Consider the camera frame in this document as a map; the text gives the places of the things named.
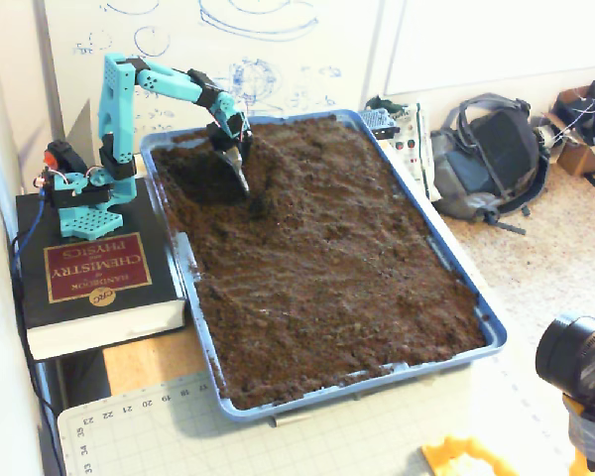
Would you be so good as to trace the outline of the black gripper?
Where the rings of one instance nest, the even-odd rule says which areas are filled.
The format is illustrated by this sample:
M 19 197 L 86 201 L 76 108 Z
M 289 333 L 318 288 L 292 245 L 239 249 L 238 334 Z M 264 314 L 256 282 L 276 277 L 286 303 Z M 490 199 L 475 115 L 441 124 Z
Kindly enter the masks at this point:
M 230 136 L 216 123 L 210 123 L 206 126 L 206 133 L 212 147 L 217 151 L 225 152 L 225 161 L 234 171 L 243 192 L 249 194 L 250 188 L 242 171 L 242 165 L 247 163 L 253 146 L 252 130 L 245 129 Z

